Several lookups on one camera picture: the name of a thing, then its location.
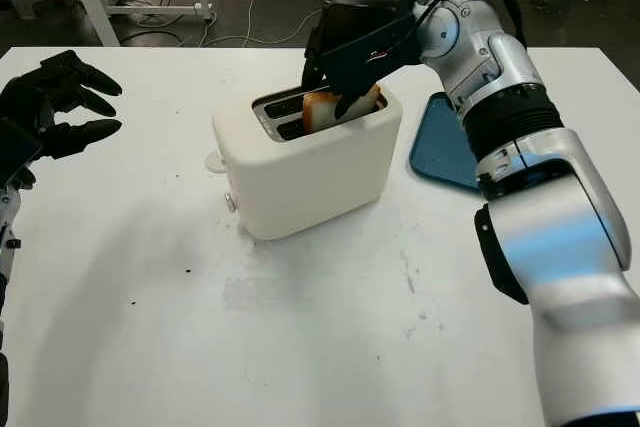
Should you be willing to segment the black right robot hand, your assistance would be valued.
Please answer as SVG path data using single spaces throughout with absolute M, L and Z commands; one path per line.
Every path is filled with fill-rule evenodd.
M 331 0 L 308 39 L 301 87 L 327 87 L 342 118 L 378 80 L 420 63 L 414 22 L 403 0 Z

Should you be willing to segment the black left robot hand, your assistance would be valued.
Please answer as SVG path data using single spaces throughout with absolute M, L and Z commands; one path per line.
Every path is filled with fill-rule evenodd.
M 66 50 L 14 77 L 1 91 L 1 186 L 30 189 L 29 165 L 75 155 L 115 134 L 122 123 L 104 95 L 122 87 Z

